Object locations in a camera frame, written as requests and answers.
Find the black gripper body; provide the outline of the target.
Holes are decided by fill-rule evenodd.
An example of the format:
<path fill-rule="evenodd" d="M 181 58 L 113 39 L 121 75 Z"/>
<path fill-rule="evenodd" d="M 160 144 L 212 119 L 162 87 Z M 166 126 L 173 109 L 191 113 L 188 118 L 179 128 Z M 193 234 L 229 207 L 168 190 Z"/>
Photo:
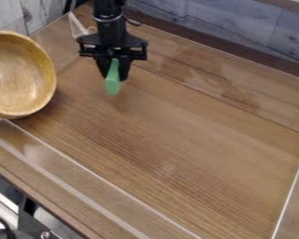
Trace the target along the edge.
<path fill-rule="evenodd" d="M 124 15 L 93 15 L 92 18 L 97 23 L 97 32 L 77 37 L 80 55 L 97 60 L 124 58 L 129 61 L 144 61 L 148 41 L 129 34 L 129 20 Z"/>

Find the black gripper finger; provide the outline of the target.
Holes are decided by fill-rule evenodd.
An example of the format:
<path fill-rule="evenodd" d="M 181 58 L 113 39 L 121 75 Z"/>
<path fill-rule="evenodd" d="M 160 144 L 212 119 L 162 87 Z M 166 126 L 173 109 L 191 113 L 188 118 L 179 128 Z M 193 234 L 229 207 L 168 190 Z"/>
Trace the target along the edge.
<path fill-rule="evenodd" d="M 94 59 L 96 61 L 96 65 L 98 67 L 100 73 L 102 75 L 102 77 L 106 77 L 108 71 L 109 71 L 109 67 L 112 64 L 112 58 L 109 57 L 97 57 Z"/>
<path fill-rule="evenodd" d="M 120 81 L 125 81 L 129 74 L 132 61 L 128 58 L 118 59 L 118 74 L 120 74 Z"/>

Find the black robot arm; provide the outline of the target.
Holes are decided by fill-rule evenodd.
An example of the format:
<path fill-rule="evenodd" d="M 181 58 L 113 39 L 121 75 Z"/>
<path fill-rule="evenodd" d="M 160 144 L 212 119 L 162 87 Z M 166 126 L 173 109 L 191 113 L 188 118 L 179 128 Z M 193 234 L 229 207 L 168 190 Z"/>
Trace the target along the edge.
<path fill-rule="evenodd" d="M 132 62 L 146 60 L 148 41 L 130 35 L 126 30 L 129 20 L 122 10 L 125 0 L 92 2 L 92 19 L 97 23 L 97 32 L 77 37 L 78 53 L 96 61 L 102 77 L 109 73 L 110 62 L 117 60 L 120 81 L 125 81 Z"/>

